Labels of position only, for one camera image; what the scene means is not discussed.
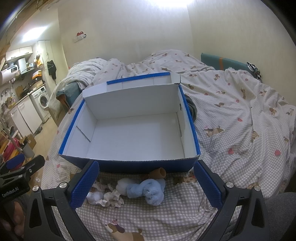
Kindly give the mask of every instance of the bolt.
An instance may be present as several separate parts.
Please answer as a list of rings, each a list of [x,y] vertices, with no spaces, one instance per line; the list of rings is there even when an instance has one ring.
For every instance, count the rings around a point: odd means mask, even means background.
[[[66,186],[67,186],[67,183],[61,183],[61,184],[59,185],[60,188],[65,188]]]
[[[261,190],[261,188],[259,186],[254,186],[254,189],[259,192]]]
[[[227,182],[226,183],[226,186],[229,187],[229,188],[233,188],[234,187],[234,184],[232,182]]]
[[[38,191],[38,189],[39,189],[39,187],[38,187],[38,186],[33,186],[33,188],[32,188],[33,192],[36,192],[36,191]]]

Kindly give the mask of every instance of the blanket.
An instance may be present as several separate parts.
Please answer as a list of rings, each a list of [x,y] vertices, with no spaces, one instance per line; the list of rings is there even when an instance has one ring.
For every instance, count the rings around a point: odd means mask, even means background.
[[[183,91],[197,107],[194,126],[200,159],[225,182],[240,188],[260,186],[266,199],[283,192],[295,171],[296,107],[248,72],[216,71],[187,53],[168,50],[130,65],[111,59],[91,85],[166,71],[183,75]],[[80,95],[58,128],[46,157],[43,189],[55,188],[79,171],[57,153],[81,100]],[[122,177],[139,175],[99,174],[105,184],[116,184]],[[144,198],[123,197],[121,208],[85,201],[76,212],[96,240],[111,240],[110,232],[115,232],[117,240],[124,236],[149,241],[197,240],[217,210],[211,207],[192,171],[168,174],[165,180],[164,201],[157,207],[148,205]],[[70,239],[61,218],[56,217],[64,236]]]
[[[95,58],[73,64],[67,76],[57,84],[49,98],[48,106],[56,120],[62,110],[62,104],[56,99],[57,92],[72,82],[77,82],[81,90],[85,89],[106,62],[104,59]]]

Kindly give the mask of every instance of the orange strap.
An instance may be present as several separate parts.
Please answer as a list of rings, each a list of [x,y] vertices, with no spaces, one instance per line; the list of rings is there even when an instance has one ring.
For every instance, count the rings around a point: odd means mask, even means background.
[[[219,65],[220,65],[220,70],[224,70],[222,57],[219,58]]]

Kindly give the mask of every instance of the finger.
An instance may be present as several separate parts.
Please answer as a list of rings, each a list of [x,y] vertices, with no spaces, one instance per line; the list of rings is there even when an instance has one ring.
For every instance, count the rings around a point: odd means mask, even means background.
[[[22,236],[24,234],[24,225],[17,225],[15,226],[15,234],[17,236]]]
[[[10,232],[11,231],[11,226],[9,224],[9,222],[3,220],[3,219],[0,219],[0,222],[2,223],[3,227],[5,228],[6,231]]]
[[[15,202],[15,212],[13,214],[13,219],[16,224],[21,224],[23,220],[25,219],[24,212],[22,210],[22,207],[18,202]]]

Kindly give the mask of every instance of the open box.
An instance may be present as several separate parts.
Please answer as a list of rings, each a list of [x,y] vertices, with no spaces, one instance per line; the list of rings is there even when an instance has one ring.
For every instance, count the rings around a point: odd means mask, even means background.
[[[83,168],[185,172],[200,155],[181,75],[163,72],[112,80],[83,90],[59,155]]]

